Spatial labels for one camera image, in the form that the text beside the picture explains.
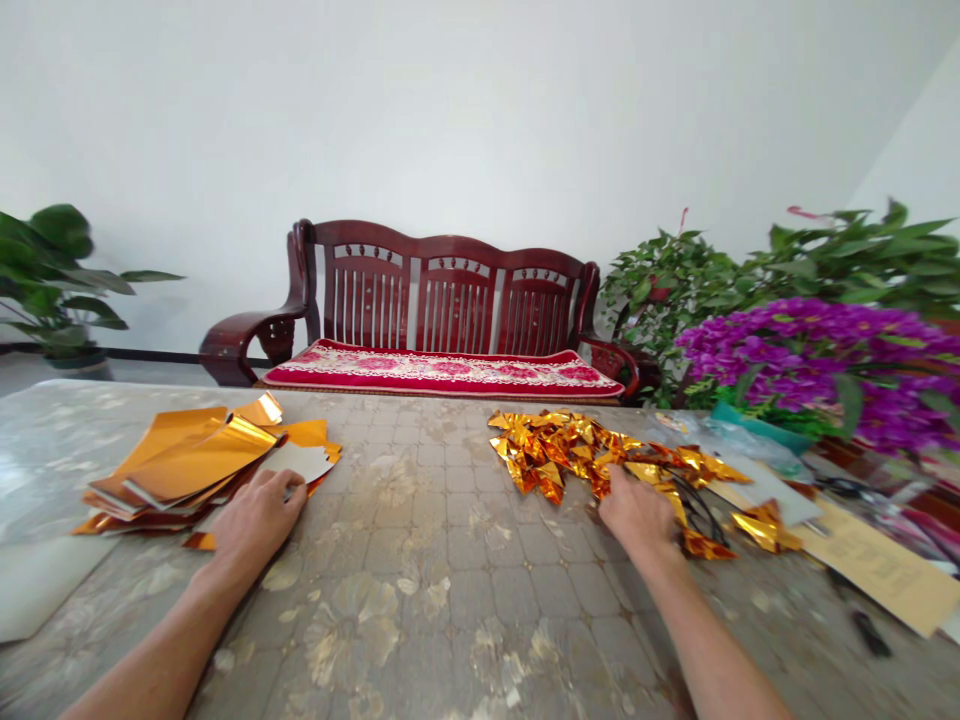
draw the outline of patterned tablecloth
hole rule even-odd
[[[84,485],[154,414],[239,405],[258,391],[54,381],[0,401],[0,543],[65,534]],[[278,393],[318,417],[343,460],[241,606],[191,717],[674,717],[665,629],[616,541],[568,485],[522,497],[488,444],[496,409],[541,405]],[[633,409],[583,408],[644,439]],[[711,499],[717,512],[727,508]],[[124,539],[31,640],[0,648],[0,716],[53,717],[164,615],[207,555],[182,537]],[[805,556],[733,539],[697,562],[711,603],[798,718],[952,718],[960,648],[870,607],[892,647],[875,660]]]

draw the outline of purple artificial flowers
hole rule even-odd
[[[797,297],[708,320],[677,345],[697,381],[732,386],[756,372],[744,396],[751,407],[834,405],[849,399],[838,392],[839,378],[859,387],[856,434],[880,451],[960,449],[947,422],[960,385],[943,374],[960,374],[960,338],[916,313]],[[921,362],[926,374],[915,369]]]

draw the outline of red cushion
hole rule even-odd
[[[318,340],[263,380],[279,386],[477,397],[597,398],[623,392],[623,385],[598,373],[573,350],[545,357],[464,355],[363,348],[333,340]]]

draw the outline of right hand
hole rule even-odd
[[[293,493],[284,501],[287,488]],[[260,470],[213,522],[217,543],[211,565],[253,582],[287,539],[307,502],[307,486],[292,470]]]
[[[607,465],[610,494],[600,503],[600,518],[636,563],[677,551],[673,505],[650,485],[627,477],[619,465]]]

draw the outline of wooden sofa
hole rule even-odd
[[[282,307],[233,315],[207,332],[200,362],[220,385],[257,382],[246,357],[254,337],[273,365],[289,360],[294,321],[303,318],[309,343],[531,356],[586,343],[622,359],[630,372],[624,398],[642,387],[633,356],[594,331],[596,263],[556,250],[504,252],[458,235],[411,238],[359,220],[300,220],[287,235],[287,258]]]

